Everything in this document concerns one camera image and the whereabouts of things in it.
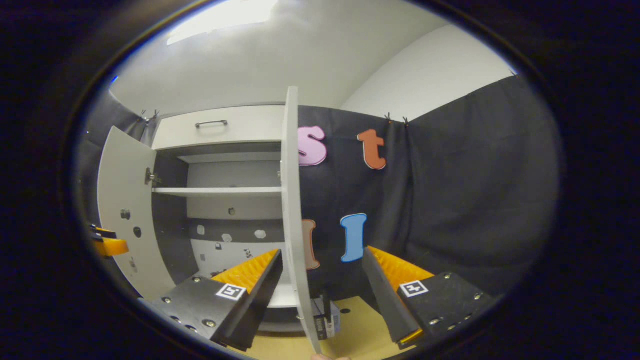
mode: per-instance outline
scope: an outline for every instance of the wooden floor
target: wooden floor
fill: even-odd
[[[351,360],[380,360],[415,348],[400,351],[391,341],[382,316],[360,297],[339,300],[335,304],[339,309],[351,312],[340,314],[340,332],[334,338],[320,341],[324,355],[332,359],[348,356]],[[304,336],[261,333],[244,354],[258,360],[308,360],[314,352]]]

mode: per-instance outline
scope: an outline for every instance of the white cabinet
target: white cabinet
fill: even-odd
[[[219,120],[227,125],[195,126]],[[303,329],[314,350],[320,353],[305,266],[297,129],[297,88],[289,88],[286,106],[228,108],[164,119],[151,148],[116,127],[111,129],[98,178],[100,221],[102,227],[127,240],[129,253],[115,259],[140,295],[155,300],[175,287],[156,240],[152,193],[185,197],[190,219],[282,219],[284,236],[251,245],[225,243],[228,250],[238,248],[232,255],[215,251],[214,241],[191,239],[196,259],[206,259],[197,261],[198,274],[207,276],[246,261],[246,257],[238,256],[241,248],[250,247],[253,256],[282,249],[284,270],[269,307],[296,307]],[[255,146],[274,142],[278,143],[279,152],[274,152],[273,147]],[[220,147],[225,144],[233,146]],[[157,151],[177,149],[179,153],[180,148],[193,150],[198,146],[211,152],[191,151],[182,156],[173,153],[189,164],[185,188],[153,187],[152,182],[146,181],[147,169],[154,173]],[[120,217],[121,209],[131,210],[135,223],[142,228],[141,237],[134,235],[133,222]]]

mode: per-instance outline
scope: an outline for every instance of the open cabinet door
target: open cabinet door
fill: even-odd
[[[120,271],[142,297],[155,300],[175,287],[160,255],[151,210],[151,173],[156,152],[112,127],[98,172],[98,210],[103,228],[126,240],[129,252],[114,256]],[[121,216],[129,210],[129,219]]]
[[[284,224],[287,256],[285,266],[296,296],[300,322],[317,354],[321,353],[320,343],[311,306],[311,296],[307,280],[305,243],[302,235],[302,208],[300,205],[300,168],[298,163],[298,88],[289,87],[282,124],[282,160],[280,162],[282,180],[282,220]]]

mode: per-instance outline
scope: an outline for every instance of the drawer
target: drawer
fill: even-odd
[[[153,150],[216,143],[274,142],[282,140],[284,106],[242,106],[198,111],[160,121]],[[199,122],[226,120],[222,123]]]

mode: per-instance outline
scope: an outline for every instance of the drawer handle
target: drawer handle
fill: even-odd
[[[229,125],[229,123],[226,120],[218,120],[218,121],[205,121],[205,122],[198,122],[196,123],[196,128],[200,129],[200,125],[202,124],[212,124],[214,122],[221,122],[222,124],[224,124],[225,126]]]

